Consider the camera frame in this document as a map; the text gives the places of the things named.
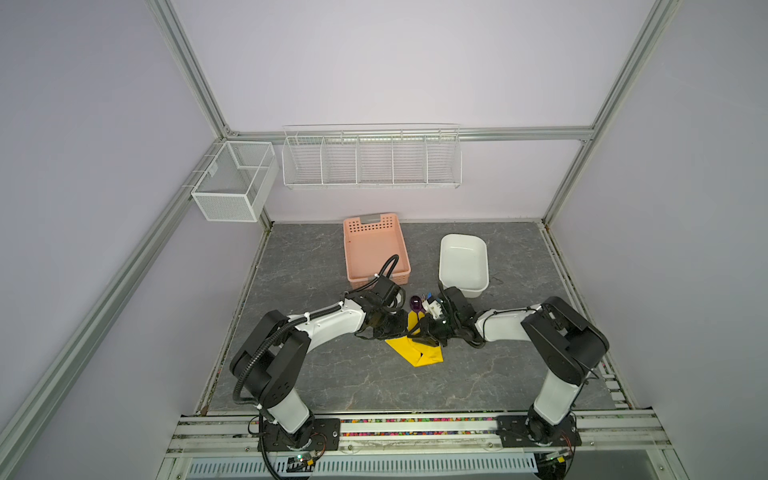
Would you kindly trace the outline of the yellow paper napkin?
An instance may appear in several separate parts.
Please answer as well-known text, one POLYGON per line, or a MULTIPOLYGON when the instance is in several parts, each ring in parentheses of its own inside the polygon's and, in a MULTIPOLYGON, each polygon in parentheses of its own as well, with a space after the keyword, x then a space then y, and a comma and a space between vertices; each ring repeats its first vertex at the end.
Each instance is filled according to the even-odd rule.
POLYGON ((423 312, 409 312, 406 333, 398 338, 386 340, 386 343, 413 367, 424 367, 444 361, 440 346, 419 343, 409 336, 410 331, 418 325, 418 321, 424 318, 423 312))

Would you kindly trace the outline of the purple iridescent spoon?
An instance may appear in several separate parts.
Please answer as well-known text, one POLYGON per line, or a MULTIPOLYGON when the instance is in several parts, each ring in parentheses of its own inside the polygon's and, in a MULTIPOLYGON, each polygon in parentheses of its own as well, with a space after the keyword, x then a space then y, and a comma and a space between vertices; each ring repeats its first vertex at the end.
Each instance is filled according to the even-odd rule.
POLYGON ((419 312, 423 310, 422 300, 418 295, 414 295, 410 298, 409 305, 412 311, 419 312))

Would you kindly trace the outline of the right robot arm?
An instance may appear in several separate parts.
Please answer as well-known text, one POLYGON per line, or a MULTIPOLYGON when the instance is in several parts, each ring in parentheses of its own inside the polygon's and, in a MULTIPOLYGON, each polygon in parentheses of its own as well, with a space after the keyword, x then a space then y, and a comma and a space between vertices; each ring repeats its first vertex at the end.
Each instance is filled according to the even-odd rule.
POLYGON ((474 348, 530 342, 547 373, 522 421, 522 439, 537 446, 581 443, 573 404, 610 344, 564 299, 551 296, 531 306, 477 311, 458 288, 449 287, 428 297, 421 312, 424 316, 407 330, 407 337, 427 346, 444 347, 454 338, 474 348))

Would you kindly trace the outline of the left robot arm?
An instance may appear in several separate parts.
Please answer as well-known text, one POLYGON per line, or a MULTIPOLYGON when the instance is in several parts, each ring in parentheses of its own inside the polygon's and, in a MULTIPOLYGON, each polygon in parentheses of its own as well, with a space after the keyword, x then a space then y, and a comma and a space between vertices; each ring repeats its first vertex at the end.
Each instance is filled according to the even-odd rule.
POLYGON ((284 315, 267 312, 230 363, 236 379, 231 399, 260 415, 259 429, 277 427, 289 448, 310 444, 315 417, 295 385, 307 354, 344 335, 384 341, 407 333, 404 289, 391 279, 399 261, 391 255, 374 277, 319 310, 284 315))

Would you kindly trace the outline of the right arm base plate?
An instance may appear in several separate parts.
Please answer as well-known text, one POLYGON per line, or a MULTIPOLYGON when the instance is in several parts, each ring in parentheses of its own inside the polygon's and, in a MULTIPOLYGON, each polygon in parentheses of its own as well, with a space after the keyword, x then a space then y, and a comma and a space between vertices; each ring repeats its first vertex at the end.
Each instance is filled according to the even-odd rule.
POLYGON ((504 448, 578 447, 582 439, 576 420, 573 413, 557 425, 528 415, 501 415, 497 417, 497 435, 504 448))

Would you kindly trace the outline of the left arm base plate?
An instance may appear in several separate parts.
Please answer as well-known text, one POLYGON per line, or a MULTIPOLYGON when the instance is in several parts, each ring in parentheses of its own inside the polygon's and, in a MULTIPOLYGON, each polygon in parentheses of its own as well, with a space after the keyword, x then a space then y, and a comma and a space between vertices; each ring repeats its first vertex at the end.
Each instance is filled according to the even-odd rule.
POLYGON ((260 430, 259 437, 268 451, 336 451, 341 438, 341 419, 311 417, 294 433, 270 422, 260 430))

